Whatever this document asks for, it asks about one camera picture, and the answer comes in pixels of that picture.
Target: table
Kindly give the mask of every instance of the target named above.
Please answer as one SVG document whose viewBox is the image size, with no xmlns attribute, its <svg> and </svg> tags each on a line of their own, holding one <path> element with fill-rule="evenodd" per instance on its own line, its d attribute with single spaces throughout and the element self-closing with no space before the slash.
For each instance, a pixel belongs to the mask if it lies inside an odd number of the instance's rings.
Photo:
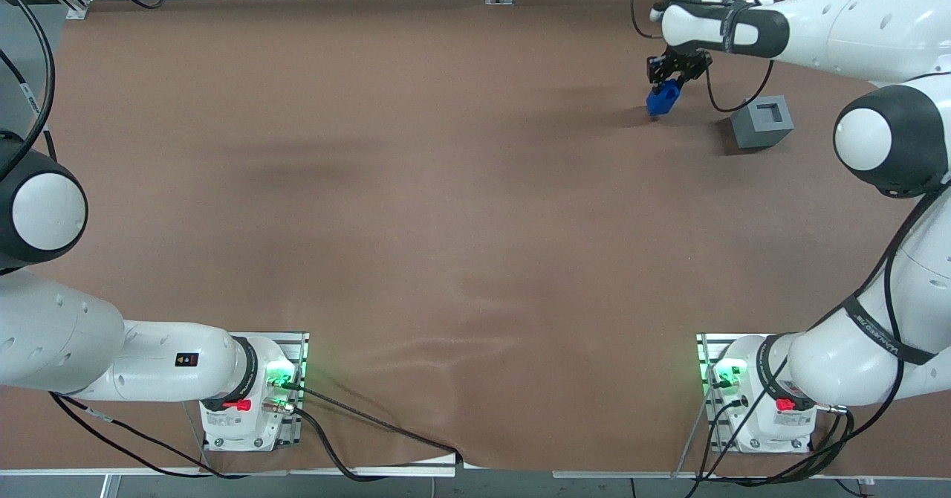
<svg viewBox="0 0 951 498">
<path fill-rule="evenodd" d="M 51 119 L 91 217 L 36 271 L 132 319 L 304 329 L 309 385 L 479 467 L 669 472 L 703 395 L 696 333 L 811 325 L 909 204 L 832 150 L 864 82 L 777 65 L 767 94 L 796 130 L 754 155 L 699 83 L 648 118 L 643 62 L 663 44 L 632 33 L 627 2 L 95 4 L 65 26 Z M 717 98 L 763 68 L 716 55 Z M 932 417 L 949 399 L 897 402 L 828 474 L 951 476 Z M 196 453 L 177 404 L 96 407 Z M 351 465 L 438 454 L 319 414 Z M 0 393 L 0 442 L 5 470 L 133 467 L 41 392 Z M 315 440 L 211 458 L 329 466 Z"/>
</svg>

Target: blue object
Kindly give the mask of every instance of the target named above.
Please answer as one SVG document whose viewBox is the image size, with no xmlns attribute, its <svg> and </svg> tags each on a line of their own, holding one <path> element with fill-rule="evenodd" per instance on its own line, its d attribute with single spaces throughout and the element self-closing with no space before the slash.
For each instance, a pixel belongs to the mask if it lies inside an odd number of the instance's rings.
<svg viewBox="0 0 951 498">
<path fill-rule="evenodd" d="M 676 80 L 665 80 L 660 85 L 660 91 L 653 90 L 648 94 L 648 113 L 650 115 L 666 115 L 673 108 L 673 103 L 680 97 L 680 88 Z"/>
</svg>

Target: round joint cap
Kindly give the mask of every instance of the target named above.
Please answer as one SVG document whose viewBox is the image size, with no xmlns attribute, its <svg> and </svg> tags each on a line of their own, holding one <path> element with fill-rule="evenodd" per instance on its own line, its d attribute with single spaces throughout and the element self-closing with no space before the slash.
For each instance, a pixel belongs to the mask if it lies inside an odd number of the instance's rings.
<svg viewBox="0 0 951 498">
<path fill-rule="evenodd" d="M 85 226 L 85 197 L 68 176 L 43 172 L 27 179 L 13 197 L 13 228 L 38 250 L 74 243 Z"/>
<path fill-rule="evenodd" d="M 842 163 L 856 172 L 875 169 L 889 158 L 891 129 L 874 109 L 856 108 L 835 126 L 835 150 Z"/>
</svg>

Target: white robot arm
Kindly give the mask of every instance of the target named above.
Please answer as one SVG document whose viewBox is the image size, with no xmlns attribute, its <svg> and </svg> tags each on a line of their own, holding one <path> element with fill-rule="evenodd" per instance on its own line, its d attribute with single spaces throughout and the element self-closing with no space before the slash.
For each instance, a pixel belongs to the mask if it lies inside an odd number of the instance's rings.
<svg viewBox="0 0 951 498">
<path fill-rule="evenodd" d="M 881 193 L 925 195 L 927 203 L 918 207 L 920 213 L 893 258 L 817 326 L 765 339 L 746 336 L 727 348 L 713 370 L 714 381 L 724 385 L 724 403 L 756 399 L 764 389 L 771 397 L 738 430 L 740 451 L 802 451 L 813 430 L 815 404 L 882 402 L 895 383 L 899 359 L 904 366 L 896 398 L 951 389 L 949 2 L 655 4 L 652 19 L 661 22 L 668 51 L 649 60 L 655 84 L 649 105 L 652 98 L 665 98 L 663 91 L 675 84 L 673 71 L 682 72 L 677 89 L 703 74 L 710 63 L 706 51 L 763 57 L 873 82 L 879 88 L 845 106 L 836 119 L 836 155 Z M 656 114 L 663 114 L 669 106 L 658 109 Z M 747 416 L 748 410 L 734 411 Z M 739 419 L 730 418 L 735 426 L 734 420 Z"/>
<path fill-rule="evenodd" d="M 19 143 L 0 139 L 0 161 Z M 31 150 L 0 178 L 0 385 L 85 400 L 201 400 L 220 450 L 271 450 L 292 407 L 295 366 L 273 341 L 183 322 L 135 322 L 105 301 L 24 269 L 82 236 L 86 200 L 64 167 Z"/>
</svg>

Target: green led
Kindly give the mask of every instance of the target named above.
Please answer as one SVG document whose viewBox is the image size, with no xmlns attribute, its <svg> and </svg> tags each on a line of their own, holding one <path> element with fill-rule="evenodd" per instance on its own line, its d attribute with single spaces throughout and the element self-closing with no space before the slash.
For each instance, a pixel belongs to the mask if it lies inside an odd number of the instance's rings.
<svg viewBox="0 0 951 498">
<path fill-rule="evenodd" d="M 740 376 L 747 371 L 747 362 L 740 359 L 721 359 L 714 366 L 721 381 L 728 381 L 733 386 L 740 384 Z"/>
<path fill-rule="evenodd" d="M 289 363 L 269 363 L 264 376 L 270 385 L 283 385 L 294 378 L 294 365 Z"/>
</svg>

